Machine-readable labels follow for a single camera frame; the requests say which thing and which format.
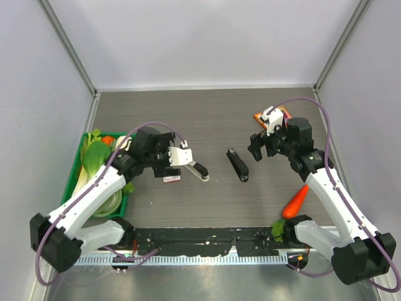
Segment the red white staple box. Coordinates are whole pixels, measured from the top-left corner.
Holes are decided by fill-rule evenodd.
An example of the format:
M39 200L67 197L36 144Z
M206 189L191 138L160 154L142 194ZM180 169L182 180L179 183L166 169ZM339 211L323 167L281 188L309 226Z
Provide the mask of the red white staple box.
M176 182L181 180L180 176L168 176L168 177L163 177L163 182L167 183L167 182Z

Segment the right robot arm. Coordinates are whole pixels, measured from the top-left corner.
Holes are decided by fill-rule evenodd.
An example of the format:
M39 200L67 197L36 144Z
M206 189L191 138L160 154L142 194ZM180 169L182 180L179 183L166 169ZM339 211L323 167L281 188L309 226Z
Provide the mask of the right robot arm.
M312 127L305 118L264 117L265 129L250 137L249 152L262 158L281 154L303 182L317 195L333 220L337 234L320 227L309 216L290 218L284 224L283 240L292 248L304 243L331 262L333 271L346 285L386 274L396 241L381 234L357 208L325 152L314 147Z

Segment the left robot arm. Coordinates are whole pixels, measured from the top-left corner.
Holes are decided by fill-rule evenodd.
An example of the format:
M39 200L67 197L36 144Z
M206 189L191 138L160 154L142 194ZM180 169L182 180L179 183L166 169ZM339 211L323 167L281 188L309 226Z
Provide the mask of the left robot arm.
M58 273L64 273L89 251L109 245L119 250L132 246L134 229L124 219L112 218L89 228L84 224L146 168L153 169L155 177L165 177L192 162L186 140L177 142L175 132L162 134L154 125L137 127L118 140L114 149L100 140L91 142L82 163L90 180L60 207L47 215L38 213L29 222L35 269L44 260Z

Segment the orange candy bag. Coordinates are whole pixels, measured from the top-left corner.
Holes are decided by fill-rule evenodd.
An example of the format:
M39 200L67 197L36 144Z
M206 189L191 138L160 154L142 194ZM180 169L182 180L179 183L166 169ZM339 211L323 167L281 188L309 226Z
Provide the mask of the orange candy bag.
M273 108L273 106L268 107L266 110L263 112L257 113L254 115L254 119L261 124L265 129L269 127L269 120L267 119L267 113ZM283 125L287 124L287 121L291 119L291 115L287 111L287 109L283 106L280 105L276 108L276 110L280 110L283 114Z

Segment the small orange toy vegetable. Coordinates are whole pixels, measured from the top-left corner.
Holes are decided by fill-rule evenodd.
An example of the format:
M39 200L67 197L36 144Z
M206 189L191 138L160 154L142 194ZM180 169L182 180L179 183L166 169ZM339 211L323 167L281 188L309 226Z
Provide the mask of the small orange toy vegetable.
M115 140L115 138L112 137L112 136L109 136L109 135L103 136L103 137L101 138L101 141L102 141L103 143L105 143L106 145L112 145L112 143L113 143L114 140Z

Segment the orange toy carrot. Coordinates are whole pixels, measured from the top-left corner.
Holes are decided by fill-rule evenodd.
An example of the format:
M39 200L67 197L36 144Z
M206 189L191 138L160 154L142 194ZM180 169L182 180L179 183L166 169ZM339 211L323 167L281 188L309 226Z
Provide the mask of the orange toy carrot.
M309 186L304 185L291 199L291 201L284 207L282 210L281 216L284 219L290 219L294 218L297 216L299 213L301 207L303 206L303 203L305 201L305 198L308 194L309 191Z

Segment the green plastic tray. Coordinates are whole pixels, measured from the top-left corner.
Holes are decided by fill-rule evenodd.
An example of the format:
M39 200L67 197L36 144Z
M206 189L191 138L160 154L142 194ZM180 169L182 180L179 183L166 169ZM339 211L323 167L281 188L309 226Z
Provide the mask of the green plastic tray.
M67 182L65 192L62 198L61 203L64 204L67 202L72 197L72 192L76 186L78 176L80 173L80 169L82 168L81 166L81 159L80 159L80 149L81 145L83 142L83 137L86 134L84 133L81 136L80 144L75 156L75 160L73 163L73 167L70 172L69 180ZM114 149L117 146L117 140L120 137L123 137L126 135L126 133L112 133L112 132L102 132L102 137L103 136L112 136L115 138L113 141L111 148ZM121 190L117 191L114 195L112 195L110 198L108 198L107 201L105 201L93 214L93 218L114 218L114 217L124 217L126 208L127 208L127 201L128 201L128 196L132 192L134 192L135 188L132 183L127 184L124 188Z

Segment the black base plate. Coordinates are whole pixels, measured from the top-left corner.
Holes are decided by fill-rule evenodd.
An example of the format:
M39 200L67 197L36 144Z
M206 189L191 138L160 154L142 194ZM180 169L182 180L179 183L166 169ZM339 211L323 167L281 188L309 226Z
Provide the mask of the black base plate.
M304 244L275 241L271 227L242 228L137 228L133 239L140 255L158 249L158 256L228 255L234 246L239 256L277 255L283 249L304 249Z

